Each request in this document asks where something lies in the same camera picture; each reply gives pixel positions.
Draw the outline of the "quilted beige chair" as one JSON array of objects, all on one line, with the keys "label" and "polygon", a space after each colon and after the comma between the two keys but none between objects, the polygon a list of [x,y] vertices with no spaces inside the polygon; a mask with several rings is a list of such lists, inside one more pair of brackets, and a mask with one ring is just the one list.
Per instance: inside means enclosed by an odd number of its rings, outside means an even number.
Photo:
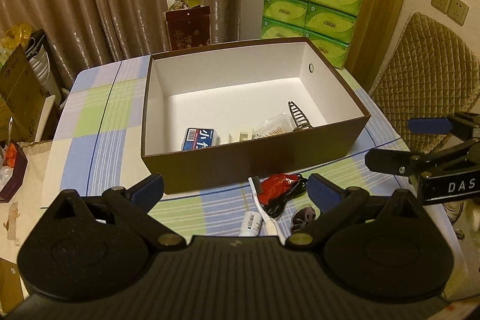
[{"label": "quilted beige chair", "polygon": [[414,135],[411,118],[479,110],[479,57],[447,26],[412,13],[369,95],[411,151],[442,148],[449,137]]}]

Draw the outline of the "blue tissue packet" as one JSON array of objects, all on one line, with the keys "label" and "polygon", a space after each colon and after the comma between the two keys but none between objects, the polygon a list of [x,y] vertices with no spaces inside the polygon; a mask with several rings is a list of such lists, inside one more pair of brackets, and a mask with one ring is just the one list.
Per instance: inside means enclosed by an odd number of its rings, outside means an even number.
[{"label": "blue tissue packet", "polygon": [[188,127],[182,143],[182,151],[209,148],[218,145],[220,138],[213,128]]}]

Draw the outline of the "red packet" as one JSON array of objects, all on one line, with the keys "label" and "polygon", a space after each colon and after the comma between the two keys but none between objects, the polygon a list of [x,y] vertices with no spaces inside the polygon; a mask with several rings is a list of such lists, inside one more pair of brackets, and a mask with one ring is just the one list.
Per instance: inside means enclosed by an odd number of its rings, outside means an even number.
[{"label": "red packet", "polygon": [[263,180],[261,191],[258,193],[259,202],[267,205],[270,201],[277,199],[283,195],[300,180],[302,176],[292,174],[275,174]]}]

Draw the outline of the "checkered tablecloth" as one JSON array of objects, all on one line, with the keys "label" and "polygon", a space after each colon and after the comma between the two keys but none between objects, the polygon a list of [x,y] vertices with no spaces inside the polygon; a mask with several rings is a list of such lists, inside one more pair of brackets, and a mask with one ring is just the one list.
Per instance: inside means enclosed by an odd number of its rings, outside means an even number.
[{"label": "checkered tablecloth", "polygon": [[[63,189],[82,196],[112,186],[128,188],[149,175],[141,158],[142,104],[147,56],[90,68],[76,78],[51,146],[42,189],[47,208]],[[409,188],[404,177],[370,171],[365,154],[373,147],[405,150],[406,144],[368,93],[347,70],[339,72],[371,114],[350,152],[337,160],[303,169],[340,187],[359,186],[374,195]],[[255,204],[248,184],[164,196],[150,215],[190,239],[194,235],[237,236],[245,213]]]}]

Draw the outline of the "bag of cotton swabs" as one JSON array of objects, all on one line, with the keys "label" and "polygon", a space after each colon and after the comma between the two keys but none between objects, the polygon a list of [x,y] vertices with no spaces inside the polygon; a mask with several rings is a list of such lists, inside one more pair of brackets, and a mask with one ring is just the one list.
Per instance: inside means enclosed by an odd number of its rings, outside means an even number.
[{"label": "bag of cotton swabs", "polygon": [[282,112],[271,118],[264,120],[262,124],[253,128],[252,138],[258,139],[268,136],[278,136],[281,134],[293,132],[295,124],[290,115]]}]

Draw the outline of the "brown cardboard storage box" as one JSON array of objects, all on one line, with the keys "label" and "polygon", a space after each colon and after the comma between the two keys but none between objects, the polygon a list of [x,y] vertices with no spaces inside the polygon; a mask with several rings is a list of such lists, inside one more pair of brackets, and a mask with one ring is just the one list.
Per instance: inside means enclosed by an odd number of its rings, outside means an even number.
[{"label": "brown cardboard storage box", "polygon": [[[253,128],[293,101],[312,128],[252,138]],[[299,171],[345,156],[369,112],[304,37],[247,40],[151,57],[141,156],[168,194]],[[216,146],[182,151],[188,127],[213,128]],[[229,134],[251,139],[229,143]]]}]

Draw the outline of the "green tissue pack stack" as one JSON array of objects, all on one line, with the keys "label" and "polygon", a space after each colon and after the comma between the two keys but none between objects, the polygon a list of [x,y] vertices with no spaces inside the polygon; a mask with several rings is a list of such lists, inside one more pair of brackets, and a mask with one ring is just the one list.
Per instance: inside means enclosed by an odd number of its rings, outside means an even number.
[{"label": "green tissue pack stack", "polygon": [[263,39],[305,37],[342,68],[363,0],[264,0]]}]

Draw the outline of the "dark purple scrunchie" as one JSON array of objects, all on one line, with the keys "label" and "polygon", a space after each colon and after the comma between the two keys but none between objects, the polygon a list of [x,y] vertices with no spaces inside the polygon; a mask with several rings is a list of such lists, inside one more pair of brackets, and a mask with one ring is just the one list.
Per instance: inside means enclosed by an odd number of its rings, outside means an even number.
[{"label": "dark purple scrunchie", "polygon": [[304,205],[301,209],[297,210],[290,224],[290,232],[295,232],[303,229],[310,223],[312,223],[317,217],[315,209],[311,205]]}]

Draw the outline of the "wall power sockets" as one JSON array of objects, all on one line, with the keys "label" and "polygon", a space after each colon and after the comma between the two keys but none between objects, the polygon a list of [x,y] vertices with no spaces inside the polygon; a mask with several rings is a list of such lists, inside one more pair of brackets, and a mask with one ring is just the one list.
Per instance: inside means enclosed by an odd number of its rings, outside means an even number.
[{"label": "wall power sockets", "polygon": [[430,0],[430,5],[459,26],[465,24],[466,17],[470,10],[470,7],[461,0]]}]

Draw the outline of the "yellow plastic bag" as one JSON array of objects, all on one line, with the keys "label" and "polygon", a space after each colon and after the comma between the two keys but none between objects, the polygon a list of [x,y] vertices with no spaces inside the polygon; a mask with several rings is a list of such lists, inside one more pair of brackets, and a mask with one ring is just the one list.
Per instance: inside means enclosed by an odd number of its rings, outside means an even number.
[{"label": "yellow plastic bag", "polygon": [[9,28],[1,38],[1,46],[5,49],[15,50],[18,46],[26,49],[32,34],[32,26],[28,23],[14,25]]}]

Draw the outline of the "brown cardboard boxes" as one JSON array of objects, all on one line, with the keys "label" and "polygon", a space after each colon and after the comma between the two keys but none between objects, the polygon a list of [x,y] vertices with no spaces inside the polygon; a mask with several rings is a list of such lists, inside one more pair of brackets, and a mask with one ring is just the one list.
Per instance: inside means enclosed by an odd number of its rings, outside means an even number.
[{"label": "brown cardboard boxes", "polygon": [[13,49],[1,48],[1,139],[33,141],[41,128],[47,98],[62,100],[62,80],[41,29]]}]

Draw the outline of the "white pill bottle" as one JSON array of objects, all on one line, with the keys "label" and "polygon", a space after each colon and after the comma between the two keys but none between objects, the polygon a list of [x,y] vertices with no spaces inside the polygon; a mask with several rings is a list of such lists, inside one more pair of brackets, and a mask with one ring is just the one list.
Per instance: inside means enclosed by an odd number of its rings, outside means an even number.
[{"label": "white pill bottle", "polygon": [[240,237],[256,237],[260,234],[263,219],[258,212],[247,211],[241,222]]}]

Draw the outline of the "dark red gift bag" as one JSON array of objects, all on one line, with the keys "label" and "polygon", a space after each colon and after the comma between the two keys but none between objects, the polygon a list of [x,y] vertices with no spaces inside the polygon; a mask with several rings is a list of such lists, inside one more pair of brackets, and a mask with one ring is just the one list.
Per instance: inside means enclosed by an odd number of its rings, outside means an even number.
[{"label": "dark red gift bag", "polygon": [[165,22],[171,50],[210,46],[209,6],[167,11]]}]

